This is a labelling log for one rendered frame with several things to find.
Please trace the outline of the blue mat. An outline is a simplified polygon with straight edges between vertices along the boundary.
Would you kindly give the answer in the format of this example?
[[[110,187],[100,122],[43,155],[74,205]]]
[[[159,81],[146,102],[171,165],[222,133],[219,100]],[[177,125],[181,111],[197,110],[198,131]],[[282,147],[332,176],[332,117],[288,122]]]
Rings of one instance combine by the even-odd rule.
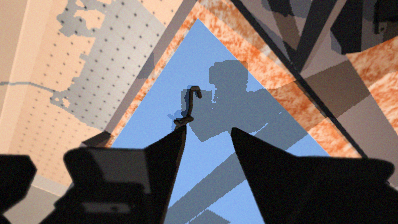
[[[296,156],[330,156],[200,21],[195,21],[112,148],[143,149],[173,132],[193,92],[194,120],[164,224],[264,224],[235,152],[237,127]]]

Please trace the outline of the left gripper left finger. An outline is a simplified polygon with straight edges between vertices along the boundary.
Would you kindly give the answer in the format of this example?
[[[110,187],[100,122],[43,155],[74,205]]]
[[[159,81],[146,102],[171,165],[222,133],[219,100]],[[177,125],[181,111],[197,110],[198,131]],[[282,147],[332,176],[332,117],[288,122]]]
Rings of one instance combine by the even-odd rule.
[[[164,224],[185,148],[187,125],[143,148],[77,147],[63,155],[74,183],[140,184],[148,224]],[[149,149],[149,150],[144,150]]]

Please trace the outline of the dark brown rope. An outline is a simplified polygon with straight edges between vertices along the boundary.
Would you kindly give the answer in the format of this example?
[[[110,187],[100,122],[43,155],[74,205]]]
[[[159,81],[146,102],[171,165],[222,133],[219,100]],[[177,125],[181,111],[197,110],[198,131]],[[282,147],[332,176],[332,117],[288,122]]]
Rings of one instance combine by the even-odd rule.
[[[201,94],[201,91],[199,89],[199,86],[192,86],[190,88],[190,91],[189,91],[189,109],[188,109],[187,115],[186,115],[186,117],[183,117],[180,120],[176,120],[176,119],[174,120],[174,123],[176,124],[174,130],[176,130],[180,126],[186,125],[187,123],[189,123],[189,122],[194,120],[194,118],[192,116],[190,116],[191,112],[192,112],[192,109],[193,109],[193,92],[194,91],[197,92],[198,98],[202,98],[202,94]]]

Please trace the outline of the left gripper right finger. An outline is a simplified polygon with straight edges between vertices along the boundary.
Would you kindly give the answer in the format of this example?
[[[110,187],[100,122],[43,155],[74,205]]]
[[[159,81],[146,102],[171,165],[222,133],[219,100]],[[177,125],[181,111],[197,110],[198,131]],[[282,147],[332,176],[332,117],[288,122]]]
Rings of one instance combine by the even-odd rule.
[[[264,224],[294,224],[323,178],[385,183],[395,171],[375,158],[296,156],[237,127],[231,139]]]

